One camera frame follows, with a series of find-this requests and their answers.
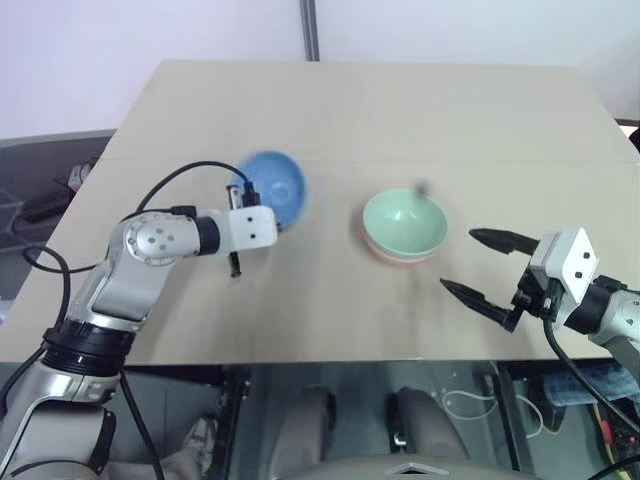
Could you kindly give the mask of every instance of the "white wall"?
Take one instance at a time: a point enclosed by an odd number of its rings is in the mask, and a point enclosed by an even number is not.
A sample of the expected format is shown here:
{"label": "white wall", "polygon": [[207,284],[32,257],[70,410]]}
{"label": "white wall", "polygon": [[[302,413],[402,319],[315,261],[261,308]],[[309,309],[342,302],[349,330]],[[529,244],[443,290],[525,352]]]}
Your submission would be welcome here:
{"label": "white wall", "polygon": [[0,139],[113,129],[168,58],[303,60],[295,0],[0,0]]}
{"label": "white wall", "polygon": [[323,60],[575,65],[640,120],[640,0],[316,0]]}
{"label": "white wall", "polygon": [[[640,120],[640,0],[316,0],[321,58],[576,65]],[[304,59],[298,0],[0,0],[0,139],[114,129],[167,58]]]}

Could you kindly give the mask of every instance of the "blue bowl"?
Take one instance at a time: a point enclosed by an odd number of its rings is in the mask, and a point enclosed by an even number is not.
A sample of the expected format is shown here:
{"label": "blue bowl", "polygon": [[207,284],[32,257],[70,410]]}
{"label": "blue bowl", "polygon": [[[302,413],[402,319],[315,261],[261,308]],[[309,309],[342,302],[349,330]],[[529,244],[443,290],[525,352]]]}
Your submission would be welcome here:
{"label": "blue bowl", "polygon": [[[304,208],[307,189],[302,169],[280,152],[258,152],[238,165],[253,182],[263,205],[271,207],[281,229],[296,223]],[[233,183],[242,185],[234,175]]]}

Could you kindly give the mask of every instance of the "wooden tabletop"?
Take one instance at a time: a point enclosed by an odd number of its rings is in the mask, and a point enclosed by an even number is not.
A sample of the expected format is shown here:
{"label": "wooden tabletop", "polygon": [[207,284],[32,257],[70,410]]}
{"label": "wooden tabletop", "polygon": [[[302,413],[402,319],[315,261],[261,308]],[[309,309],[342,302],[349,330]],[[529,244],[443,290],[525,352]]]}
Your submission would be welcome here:
{"label": "wooden tabletop", "polygon": [[[640,284],[637,153],[572,70],[560,67],[177,61],[163,64],[49,245],[72,267],[160,178],[197,160],[291,155],[308,180],[300,222],[266,250],[178,264],[129,363],[220,364],[552,358],[538,319],[509,334],[466,309],[448,278],[508,306],[527,264],[467,235],[587,229],[599,272]],[[152,206],[226,208],[225,171],[168,185]],[[397,269],[367,251],[364,203],[427,180],[451,232],[425,263]],[[81,285],[74,277],[73,287]],[[18,361],[53,323],[60,278],[32,272],[0,327]],[[573,357],[607,356],[563,329]]]}

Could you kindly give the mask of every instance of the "metal frame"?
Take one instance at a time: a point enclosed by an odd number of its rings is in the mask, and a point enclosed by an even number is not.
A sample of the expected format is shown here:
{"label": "metal frame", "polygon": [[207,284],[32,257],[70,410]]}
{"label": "metal frame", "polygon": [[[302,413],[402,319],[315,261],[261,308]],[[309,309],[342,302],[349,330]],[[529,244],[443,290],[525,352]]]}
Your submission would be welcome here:
{"label": "metal frame", "polygon": [[491,378],[507,439],[511,468],[535,475],[529,440],[527,440],[520,410],[518,410],[518,400],[511,375],[504,364],[498,363],[498,374]]}
{"label": "metal frame", "polygon": [[247,398],[251,386],[249,367],[224,368],[223,374],[218,430],[213,448],[213,467],[207,475],[209,480],[226,480],[229,476],[240,406]]}
{"label": "metal frame", "polygon": [[320,47],[318,46],[318,24],[316,22],[315,0],[300,0],[300,15],[302,19],[305,59],[307,62],[319,62]]}

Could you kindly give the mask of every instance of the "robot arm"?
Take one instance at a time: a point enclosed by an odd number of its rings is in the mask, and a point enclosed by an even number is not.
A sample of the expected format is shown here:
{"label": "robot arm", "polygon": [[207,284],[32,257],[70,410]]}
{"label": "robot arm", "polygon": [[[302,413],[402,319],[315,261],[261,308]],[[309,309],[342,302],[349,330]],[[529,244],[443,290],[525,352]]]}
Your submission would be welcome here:
{"label": "robot arm", "polygon": [[[20,448],[28,442],[24,438],[28,437],[24,435],[28,425],[37,435],[33,425],[42,419],[47,419],[49,428],[55,424],[43,405],[50,400],[101,405],[113,396],[135,335],[180,259],[229,255],[271,246],[276,240],[276,220],[265,206],[226,212],[175,207],[123,220],[109,239],[106,258],[89,274],[65,320],[44,334],[44,356],[31,365],[15,388],[0,426],[0,478],[7,474],[11,478],[47,478],[50,462],[60,456],[55,446],[51,449],[49,445],[48,451]],[[58,422],[60,435],[72,436],[78,430],[62,431],[71,415],[68,411],[64,414]],[[96,429],[87,431],[93,434]],[[84,443],[93,445],[95,440],[86,438]],[[79,449],[77,456],[63,458],[72,462],[69,468],[77,469],[79,463],[91,463],[87,455],[85,448]],[[43,474],[34,476],[34,469]]]}
{"label": "robot arm", "polygon": [[502,230],[476,229],[472,237],[502,253],[531,255],[511,300],[512,310],[493,305],[482,293],[449,280],[442,284],[466,306],[512,332],[523,312],[588,335],[611,352],[640,382],[640,293],[600,276],[598,259],[582,228],[547,233],[537,241]]}

